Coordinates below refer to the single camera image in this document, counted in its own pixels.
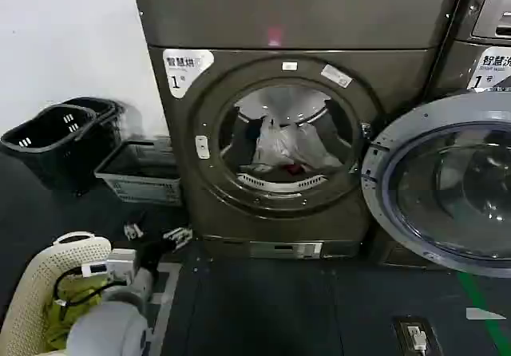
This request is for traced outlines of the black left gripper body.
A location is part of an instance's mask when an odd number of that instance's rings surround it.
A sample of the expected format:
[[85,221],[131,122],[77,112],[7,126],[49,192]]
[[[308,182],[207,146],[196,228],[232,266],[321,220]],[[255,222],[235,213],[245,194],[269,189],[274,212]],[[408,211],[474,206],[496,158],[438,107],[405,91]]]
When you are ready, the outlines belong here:
[[150,272],[157,272],[162,256],[171,251],[171,243],[167,240],[151,241],[137,248],[137,264]]

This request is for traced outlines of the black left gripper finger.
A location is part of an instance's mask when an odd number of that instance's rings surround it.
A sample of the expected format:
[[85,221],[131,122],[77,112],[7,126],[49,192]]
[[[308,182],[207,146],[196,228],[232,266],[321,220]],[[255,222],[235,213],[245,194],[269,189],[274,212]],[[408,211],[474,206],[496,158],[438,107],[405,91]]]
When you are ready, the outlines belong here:
[[167,243],[167,247],[170,250],[179,250],[192,240],[192,229],[187,227],[178,227],[165,232],[162,239],[165,243]]
[[147,235],[137,223],[128,222],[123,226],[123,232],[130,248],[138,249],[146,241]]

